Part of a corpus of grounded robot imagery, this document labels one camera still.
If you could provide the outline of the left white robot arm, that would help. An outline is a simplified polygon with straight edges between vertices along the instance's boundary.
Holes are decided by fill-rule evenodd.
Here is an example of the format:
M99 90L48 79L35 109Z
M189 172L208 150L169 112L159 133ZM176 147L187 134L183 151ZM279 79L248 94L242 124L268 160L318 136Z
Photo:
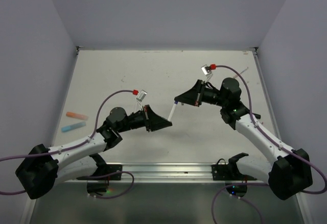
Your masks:
M103 180L114 170L100 153L117 146L122 141L122 132L139 128L154 132L170 126L172 123L157 115L149 105L130 115L122 107L115 107L89 136L61 146L35 146L15 174L32 200L68 180Z

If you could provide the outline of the blue capped white pen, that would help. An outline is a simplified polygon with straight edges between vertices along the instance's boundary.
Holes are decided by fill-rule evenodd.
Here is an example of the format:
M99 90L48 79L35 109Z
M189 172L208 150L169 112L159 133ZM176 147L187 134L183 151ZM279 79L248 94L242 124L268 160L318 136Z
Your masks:
M174 114L175 109L176 109L176 107L177 107L177 104L178 104L178 102L175 101L174 104L173 104L173 107L172 107L172 109L171 109L171 112L170 112L170 114L169 114L169 116L168 116L168 121L171 121L171 120L172 120L172 117L173 117L173 114Z

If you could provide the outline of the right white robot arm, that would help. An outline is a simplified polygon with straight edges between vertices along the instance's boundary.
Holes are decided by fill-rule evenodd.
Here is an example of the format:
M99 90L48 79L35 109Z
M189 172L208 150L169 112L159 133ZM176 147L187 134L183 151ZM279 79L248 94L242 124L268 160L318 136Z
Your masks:
M198 80L190 90L176 96L174 101L195 107L202 103L219 106L223 121L246 137L265 156L266 161L258 161L248 153L229 158L227 172L232 179L240 179L243 175L256 178L268 184L281 200L311 186L313 180L311 168L306 164L309 160L307 152L294 150L260 127L241 102L241 93L239 82L233 78L225 78L220 89L207 88L204 81Z

